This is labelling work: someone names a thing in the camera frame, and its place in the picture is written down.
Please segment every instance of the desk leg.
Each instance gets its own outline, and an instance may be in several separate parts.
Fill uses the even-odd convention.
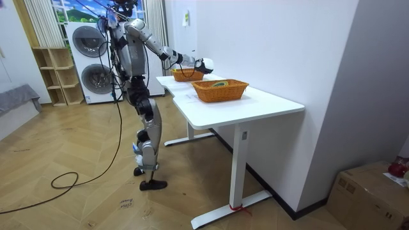
[[[202,138],[205,138],[205,137],[213,137],[214,136],[214,134],[211,133],[211,132],[205,133],[205,134],[194,135],[194,129],[193,129],[192,125],[190,125],[188,121],[186,121],[186,123],[187,123],[187,137],[172,140],[172,141],[166,141],[164,143],[165,146],[171,146],[171,145],[174,145],[174,144],[182,144],[182,143],[185,143],[185,142],[195,141],[195,140],[202,139]]]
[[[250,206],[259,201],[271,197],[271,193],[264,190],[256,194],[250,195],[249,197],[243,197],[243,186],[244,186],[244,176],[245,176],[245,163],[248,152],[249,145],[249,124],[239,123],[235,126],[235,143],[233,145],[233,162],[231,166],[231,184],[230,184],[230,200],[229,205],[223,206],[216,210],[210,211],[203,215],[194,218],[190,223],[193,229],[197,229],[200,226],[209,224],[217,219],[225,217],[233,211],[232,208],[238,208],[241,205],[243,207]]]

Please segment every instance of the cardboard box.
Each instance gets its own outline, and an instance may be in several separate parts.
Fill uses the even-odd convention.
[[[409,190],[383,175],[377,162],[340,172],[327,210],[348,230],[409,229]]]

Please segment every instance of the washing machine door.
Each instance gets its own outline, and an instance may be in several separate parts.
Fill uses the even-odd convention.
[[[72,41],[81,54],[90,58],[97,58],[107,51],[106,39],[99,30],[91,26],[78,27],[72,35]]]
[[[96,94],[107,94],[112,91],[109,68],[101,64],[87,66],[81,74],[82,85]]]

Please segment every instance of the white desk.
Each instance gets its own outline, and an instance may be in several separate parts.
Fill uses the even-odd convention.
[[[304,106],[250,86],[246,88],[241,100],[204,103],[197,97],[191,82],[176,82],[173,76],[157,77],[157,79],[174,96],[174,104],[187,120],[187,137],[167,141],[165,146],[213,135],[208,133],[193,136],[193,129],[235,125],[229,204],[233,208],[241,205],[247,207],[271,197],[272,195],[264,190],[243,199],[245,164],[251,130],[249,121],[300,112],[304,110]],[[203,78],[203,80],[219,79],[224,78],[213,74],[205,75]],[[230,206],[226,205],[194,218],[191,222],[193,229],[235,212]]]

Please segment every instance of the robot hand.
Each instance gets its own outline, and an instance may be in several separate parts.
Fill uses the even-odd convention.
[[[208,58],[199,59],[196,61],[194,69],[204,74],[212,73],[213,61]]]

